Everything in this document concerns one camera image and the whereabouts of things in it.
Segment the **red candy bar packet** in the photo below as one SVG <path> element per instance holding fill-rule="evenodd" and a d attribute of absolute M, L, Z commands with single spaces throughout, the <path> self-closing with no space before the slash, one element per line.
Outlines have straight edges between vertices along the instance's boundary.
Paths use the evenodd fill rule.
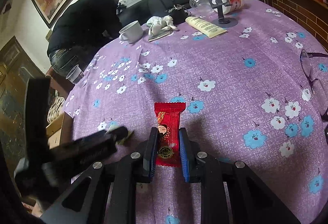
<path fill-rule="evenodd" d="M 180 167 L 180 114 L 185 110 L 185 102 L 157 102 L 155 114 L 159 145 L 156 165 Z"/>

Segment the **small white green wrapper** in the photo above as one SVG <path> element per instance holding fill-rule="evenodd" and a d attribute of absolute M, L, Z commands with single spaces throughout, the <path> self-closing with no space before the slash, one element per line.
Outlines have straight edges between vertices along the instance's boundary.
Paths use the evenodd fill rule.
<path fill-rule="evenodd" d="M 123 145 L 127 141 L 133 131 L 128 130 L 125 126 L 112 125 L 106 131 L 106 135 L 109 135 L 116 145 Z"/>

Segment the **brown cardboard tray box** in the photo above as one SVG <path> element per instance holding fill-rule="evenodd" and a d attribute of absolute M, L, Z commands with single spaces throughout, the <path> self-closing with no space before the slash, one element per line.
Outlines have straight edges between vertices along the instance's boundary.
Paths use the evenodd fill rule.
<path fill-rule="evenodd" d="M 47 142 L 50 149 L 72 141 L 73 118 L 63 112 L 46 127 Z"/>

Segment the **patterned blanket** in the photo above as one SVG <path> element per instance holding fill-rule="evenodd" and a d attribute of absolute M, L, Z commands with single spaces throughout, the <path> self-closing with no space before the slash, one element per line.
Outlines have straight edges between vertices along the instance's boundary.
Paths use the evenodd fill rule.
<path fill-rule="evenodd" d="M 47 114 L 47 122 L 51 124 L 62 112 L 63 104 L 65 103 L 65 98 L 61 96 L 56 96 L 53 104 L 49 108 Z"/>

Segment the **purple floral tablecloth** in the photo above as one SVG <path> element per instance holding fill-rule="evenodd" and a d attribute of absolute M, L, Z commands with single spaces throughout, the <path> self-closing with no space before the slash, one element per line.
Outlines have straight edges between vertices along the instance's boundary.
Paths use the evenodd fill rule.
<path fill-rule="evenodd" d="M 111 157 L 117 161 L 148 139 L 155 103 L 185 102 L 180 124 L 201 150 L 245 162 L 300 222 L 310 223 L 327 202 L 326 125 L 299 57 L 302 49 L 325 50 L 258 0 L 246 1 L 234 17 L 238 24 L 212 39 L 184 23 L 156 42 L 104 46 L 65 102 L 72 137 L 126 126 L 133 136 Z M 311 62 L 327 90 L 327 59 Z"/>

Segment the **clear plastic cup with water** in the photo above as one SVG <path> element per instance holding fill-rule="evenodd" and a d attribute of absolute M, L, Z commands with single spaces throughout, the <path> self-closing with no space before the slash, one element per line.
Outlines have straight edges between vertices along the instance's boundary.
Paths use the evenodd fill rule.
<path fill-rule="evenodd" d="M 78 84 L 80 80 L 84 77 L 83 71 L 79 65 L 75 65 L 72 70 L 67 74 L 66 80 L 70 81 L 74 85 Z"/>

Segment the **wooden glass door cabinet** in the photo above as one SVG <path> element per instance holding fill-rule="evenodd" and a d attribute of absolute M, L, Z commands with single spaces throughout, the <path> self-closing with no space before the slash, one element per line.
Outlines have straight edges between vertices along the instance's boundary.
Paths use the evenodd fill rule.
<path fill-rule="evenodd" d="M 24 102 L 28 80 L 44 77 L 15 37 L 1 49 L 1 144 L 9 174 L 24 156 Z"/>

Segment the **white ceramic mug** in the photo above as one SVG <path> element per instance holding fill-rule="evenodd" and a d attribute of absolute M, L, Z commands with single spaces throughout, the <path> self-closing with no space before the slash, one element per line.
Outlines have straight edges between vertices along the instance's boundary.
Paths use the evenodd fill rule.
<path fill-rule="evenodd" d="M 119 33 L 120 40 L 127 41 L 129 44 L 133 44 L 143 37 L 144 30 L 142 29 L 139 21 L 136 20 L 123 27 Z"/>

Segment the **cream tube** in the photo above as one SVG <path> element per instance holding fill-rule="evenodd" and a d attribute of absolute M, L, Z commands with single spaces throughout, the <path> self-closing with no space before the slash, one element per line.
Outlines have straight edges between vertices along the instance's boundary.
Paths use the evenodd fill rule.
<path fill-rule="evenodd" d="M 203 33 L 210 39 L 227 32 L 226 29 L 199 17 L 189 16 L 185 21 L 188 25 Z"/>

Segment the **person in black jacket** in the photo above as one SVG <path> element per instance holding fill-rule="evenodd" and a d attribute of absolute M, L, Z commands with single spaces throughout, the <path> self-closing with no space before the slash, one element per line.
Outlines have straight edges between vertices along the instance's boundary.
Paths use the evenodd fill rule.
<path fill-rule="evenodd" d="M 78 65 L 85 70 L 103 46 L 119 37 L 119 0 L 78 0 L 57 20 L 47 56 L 54 71 L 66 77 Z"/>

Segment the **purple eyeglasses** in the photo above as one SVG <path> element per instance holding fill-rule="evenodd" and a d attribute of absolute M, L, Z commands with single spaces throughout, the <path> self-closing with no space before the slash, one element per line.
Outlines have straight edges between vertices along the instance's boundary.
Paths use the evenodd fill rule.
<path fill-rule="evenodd" d="M 313 58 L 327 59 L 327 54 L 307 52 L 304 49 L 302 49 L 300 53 L 300 64 L 309 83 L 310 91 L 312 93 L 311 97 L 315 99 L 315 104 L 318 106 L 321 120 L 327 122 L 327 90 L 321 79 L 315 77 L 314 65 L 311 62 Z"/>

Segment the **black phone stand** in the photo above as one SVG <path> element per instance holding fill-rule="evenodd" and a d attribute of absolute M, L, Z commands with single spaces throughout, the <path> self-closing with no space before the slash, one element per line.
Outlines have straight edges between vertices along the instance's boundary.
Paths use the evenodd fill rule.
<path fill-rule="evenodd" d="M 208 0 L 213 9 L 217 9 L 217 19 L 211 21 L 213 24 L 222 27 L 229 28 L 236 26 L 238 21 L 231 17 L 224 17 L 223 6 L 231 6 L 229 0 Z"/>

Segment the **white bottle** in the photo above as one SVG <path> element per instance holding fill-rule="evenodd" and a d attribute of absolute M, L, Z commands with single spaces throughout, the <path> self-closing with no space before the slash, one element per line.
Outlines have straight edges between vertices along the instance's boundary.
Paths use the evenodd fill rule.
<path fill-rule="evenodd" d="M 223 14 L 226 15 L 230 12 L 241 9 L 244 6 L 245 0 L 229 0 L 231 6 L 222 6 Z"/>

